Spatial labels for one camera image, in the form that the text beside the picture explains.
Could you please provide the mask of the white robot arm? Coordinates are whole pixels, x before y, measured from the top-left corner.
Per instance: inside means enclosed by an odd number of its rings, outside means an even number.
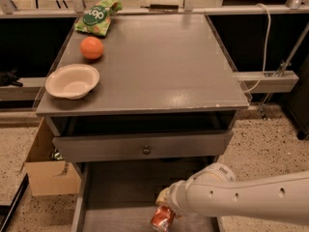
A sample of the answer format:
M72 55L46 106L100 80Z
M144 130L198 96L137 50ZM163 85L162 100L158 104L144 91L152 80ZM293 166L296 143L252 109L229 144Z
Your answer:
M165 188L156 204L178 216L247 217L309 224L309 172L238 181L222 163Z

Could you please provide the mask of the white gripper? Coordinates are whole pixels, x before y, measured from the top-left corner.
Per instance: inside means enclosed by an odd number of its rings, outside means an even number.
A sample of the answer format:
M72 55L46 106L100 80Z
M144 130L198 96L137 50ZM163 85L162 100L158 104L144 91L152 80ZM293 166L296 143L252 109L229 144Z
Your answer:
M155 204L157 206L169 206L178 217L187 216L190 209L186 201L185 181L178 181L169 188L163 189Z

